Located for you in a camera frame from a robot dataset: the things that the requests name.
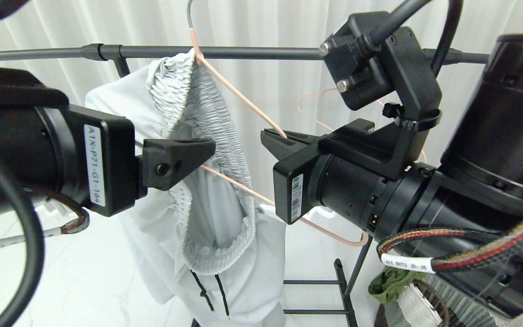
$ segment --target white cable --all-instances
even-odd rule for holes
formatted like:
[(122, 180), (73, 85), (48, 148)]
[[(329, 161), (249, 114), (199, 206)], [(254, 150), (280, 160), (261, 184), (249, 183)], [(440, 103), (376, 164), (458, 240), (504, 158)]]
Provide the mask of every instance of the white cable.
[[(44, 230), (44, 238), (51, 238), (52, 236), (59, 236), (59, 235), (62, 235), (61, 227)], [(25, 242), (24, 235), (12, 236), (10, 238), (1, 238), (0, 239), (0, 248), (10, 246), (13, 244), (23, 243), (23, 242)]]

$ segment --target silver bolt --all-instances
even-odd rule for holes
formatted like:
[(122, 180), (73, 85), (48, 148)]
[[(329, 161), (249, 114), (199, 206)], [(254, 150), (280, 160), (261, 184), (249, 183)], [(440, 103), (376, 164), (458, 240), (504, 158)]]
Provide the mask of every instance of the silver bolt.
[(321, 56), (326, 56), (328, 54), (328, 52), (330, 52), (331, 49), (332, 49), (332, 46), (330, 46), (330, 43), (328, 43), (328, 42), (322, 43), (318, 47), (318, 51), (320, 52)]
[(350, 83), (348, 83), (348, 80), (340, 80), (336, 83), (336, 88), (340, 93), (348, 91), (349, 86)]

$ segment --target clothing rack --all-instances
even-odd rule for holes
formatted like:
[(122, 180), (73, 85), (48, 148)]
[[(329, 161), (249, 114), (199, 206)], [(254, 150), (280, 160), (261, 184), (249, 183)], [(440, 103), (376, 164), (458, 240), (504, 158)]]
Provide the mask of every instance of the clothing rack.
[[(162, 58), (175, 56), (181, 52), (188, 52), (191, 46), (128, 46), (94, 43), (79, 48), (52, 48), (33, 50), (9, 50), (0, 51), (0, 61), (4, 60), (30, 60), (30, 59), (66, 59), (85, 58), (89, 60), (108, 61), (112, 60), (120, 77), (127, 76), (130, 69), (126, 62), (127, 58)], [(201, 52), (208, 59), (248, 59), (248, 60), (322, 60), (317, 48), (262, 48), (246, 46), (201, 46)], [(434, 49), (423, 49), (427, 61), (431, 62)], [(486, 64), (488, 54), (471, 54), (455, 49), (449, 49), (446, 64)], [(284, 284), (294, 285), (338, 285), (342, 299), (342, 310), (298, 310), (286, 309), (285, 314), (296, 315), (344, 315), (348, 327), (358, 327), (356, 316), (350, 294), (365, 262), (366, 255), (372, 242), (369, 236), (367, 243), (362, 246), (355, 267), (348, 283), (342, 269), (340, 259), (334, 261), (336, 280), (334, 281), (309, 281), (309, 280), (286, 280)], [(198, 327), (197, 321), (193, 320), (192, 327)]]

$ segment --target green cloth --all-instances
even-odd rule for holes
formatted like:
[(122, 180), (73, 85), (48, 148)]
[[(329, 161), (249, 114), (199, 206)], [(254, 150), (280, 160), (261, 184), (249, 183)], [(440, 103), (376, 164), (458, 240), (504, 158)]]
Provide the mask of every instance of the green cloth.
[(424, 272), (386, 266), (369, 285), (369, 294), (383, 305), (396, 301), (405, 288), (415, 279), (423, 279)]

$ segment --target barcode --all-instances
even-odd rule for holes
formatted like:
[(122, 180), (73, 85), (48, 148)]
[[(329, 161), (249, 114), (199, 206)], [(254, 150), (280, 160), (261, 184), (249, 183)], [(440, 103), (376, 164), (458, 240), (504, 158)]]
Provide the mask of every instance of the barcode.
[(300, 174), (292, 180), (292, 215), (291, 221), (301, 216), (301, 198), (304, 188), (304, 175)]

